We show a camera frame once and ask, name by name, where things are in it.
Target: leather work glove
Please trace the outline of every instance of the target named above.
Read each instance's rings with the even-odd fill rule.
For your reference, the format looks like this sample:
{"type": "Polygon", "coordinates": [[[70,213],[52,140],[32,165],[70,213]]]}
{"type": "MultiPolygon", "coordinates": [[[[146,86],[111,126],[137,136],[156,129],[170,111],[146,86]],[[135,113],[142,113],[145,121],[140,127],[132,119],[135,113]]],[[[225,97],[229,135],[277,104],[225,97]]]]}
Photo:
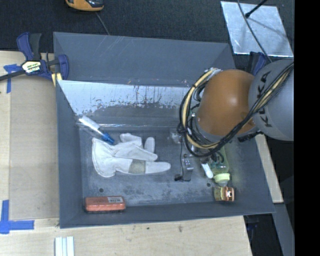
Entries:
{"type": "Polygon", "coordinates": [[[148,137],[143,146],[141,137],[130,133],[120,135],[121,142],[110,145],[100,139],[92,139],[92,161],[102,177],[112,177],[116,172],[131,175],[162,173],[171,168],[168,162],[155,162],[155,139],[148,137]]]}

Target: black cable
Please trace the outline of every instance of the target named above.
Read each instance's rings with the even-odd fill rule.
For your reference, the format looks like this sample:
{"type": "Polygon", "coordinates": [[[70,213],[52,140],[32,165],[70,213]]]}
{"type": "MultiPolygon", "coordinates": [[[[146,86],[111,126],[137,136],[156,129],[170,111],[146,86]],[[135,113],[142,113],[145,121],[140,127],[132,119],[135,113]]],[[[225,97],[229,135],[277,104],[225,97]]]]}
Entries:
{"type": "Polygon", "coordinates": [[[237,1],[237,3],[238,3],[240,12],[241,12],[241,14],[242,14],[242,16],[243,16],[243,19],[244,19],[246,25],[248,26],[249,30],[251,31],[251,33],[252,33],[255,41],[257,42],[257,44],[259,45],[260,49],[263,51],[263,54],[267,57],[267,59],[269,60],[269,62],[272,62],[271,58],[268,56],[267,52],[266,52],[265,49],[262,47],[262,45],[261,45],[261,43],[259,42],[258,38],[256,37],[254,31],[252,30],[251,26],[249,25],[249,22],[247,21],[247,18],[246,18],[246,16],[245,16],[244,11],[242,10],[242,7],[241,7],[241,5],[240,5],[239,0],[236,0],[236,1],[237,1]]]}
{"type": "Polygon", "coordinates": [[[217,143],[216,147],[213,148],[211,145],[207,145],[207,146],[202,145],[202,147],[204,147],[205,150],[209,151],[207,153],[196,153],[193,150],[191,150],[191,148],[189,146],[188,135],[191,137],[191,139],[193,141],[196,141],[196,142],[203,143],[203,140],[200,139],[198,136],[200,136],[201,138],[204,138],[205,140],[208,140],[208,139],[205,138],[200,132],[198,134],[196,134],[196,131],[194,129],[192,129],[192,127],[189,127],[189,125],[188,125],[189,115],[190,115],[190,112],[188,112],[188,111],[190,110],[191,100],[189,100],[189,102],[187,103],[188,104],[188,106],[187,106],[188,111],[186,112],[186,124],[182,123],[182,109],[183,109],[183,106],[185,104],[185,101],[186,101],[186,98],[188,95],[188,93],[187,93],[185,95],[185,97],[183,98],[181,105],[180,105],[180,112],[179,112],[180,123],[179,123],[178,127],[182,127],[182,129],[179,129],[179,130],[180,130],[180,133],[182,133],[184,135],[185,146],[188,149],[188,151],[193,156],[199,157],[199,158],[212,156],[213,154],[217,153],[224,145],[226,145],[241,130],[241,128],[245,124],[247,124],[250,121],[250,119],[253,117],[254,114],[259,112],[266,104],[268,104],[280,92],[280,90],[282,89],[286,80],[289,78],[289,75],[293,69],[294,69],[294,61],[290,65],[288,65],[286,68],[284,68],[281,71],[281,73],[270,83],[270,85],[263,92],[261,97],[259,99],[257,99],[256,102],[253,104],[253,106],[249,110],[249,113],[247,114],[247,116],[240,123],[238,123],[226,136],[224,136],[217,143]]]}
{"type": "Polygon", "coordinates": [[[110,33],[105,25],[105,23],[103,22],[103,20],[101,19],[100,15],[95,11],[95,15],[98,17],[99,21],[101,22],[102,26],[104,27],[105,32],[110,36],[110,33]]]}

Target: rectangular eraser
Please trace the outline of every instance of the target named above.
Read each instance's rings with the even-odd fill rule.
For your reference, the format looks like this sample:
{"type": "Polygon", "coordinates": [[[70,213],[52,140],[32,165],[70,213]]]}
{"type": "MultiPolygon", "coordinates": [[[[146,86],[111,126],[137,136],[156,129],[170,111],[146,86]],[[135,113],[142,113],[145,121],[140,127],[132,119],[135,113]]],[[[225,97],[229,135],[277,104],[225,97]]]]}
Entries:
{"type": "Polygon", "coordinates": [[[126,202],[121,195],[86,197],[84,208],[90,213],[123,211],[126,202]]]}

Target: yellow object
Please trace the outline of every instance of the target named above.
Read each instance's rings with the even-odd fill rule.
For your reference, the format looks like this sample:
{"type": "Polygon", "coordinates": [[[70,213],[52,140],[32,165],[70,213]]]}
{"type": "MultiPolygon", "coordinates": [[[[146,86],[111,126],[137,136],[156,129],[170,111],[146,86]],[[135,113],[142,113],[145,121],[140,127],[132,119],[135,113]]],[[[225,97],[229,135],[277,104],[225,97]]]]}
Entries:
{"type": "Polygon", "coordinates": [[[104,8],[103,0],[65,0],[65,2],[74,9],[86,12],[101,11],[104,8]]]}
{"type": "Polygon", "coordinates": [[[223,183],[226,183],[230,180],[230,173],[220,173],[220,174],[217,174],[215,176],[213,176],[214,180],[216,183],[218,184],[223,184],[223,183]]]}
{"type": "Polygon", "coordinates": [[[56,87],[56,80],[63,80],[61,73],[53,73],[51,76],[52,76],[52,81],[53,81],[54,87],[56,87]]]}

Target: black floor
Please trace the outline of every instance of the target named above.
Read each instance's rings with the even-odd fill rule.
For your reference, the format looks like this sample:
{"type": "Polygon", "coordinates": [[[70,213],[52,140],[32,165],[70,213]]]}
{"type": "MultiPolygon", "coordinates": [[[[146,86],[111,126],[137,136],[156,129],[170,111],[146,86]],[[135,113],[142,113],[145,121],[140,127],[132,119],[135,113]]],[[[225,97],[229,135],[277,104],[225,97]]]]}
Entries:
{"type": "MultiPolygon", "coordinates": [[[[258,4],[260,0],[240,2],[258,4]]],[[[295,0],[268,0],[265,5],[277,6],[294,52],[295,0]]],[[[218,0],[105,0],[100,16],[111,35],[230,43],[218,0]]],[[[10,51],[18,50],[16,38],[23,32],[42,33],[40,51],[50,53],[53,32],[106,33],[94,13],[72,12],[64,0],[1,1],[0,23],[0,50],[10,51]]],[[[234,61],[238,69],[246,70],[249,57],[234,55],[234,61]]],[[[271,138],[267,143],[294,229],[294,143],[271,138]]],[[[253,255],[281,256],[271,214],[251,216],[249,221],[255,223],[249,227],[253,255]]]]}

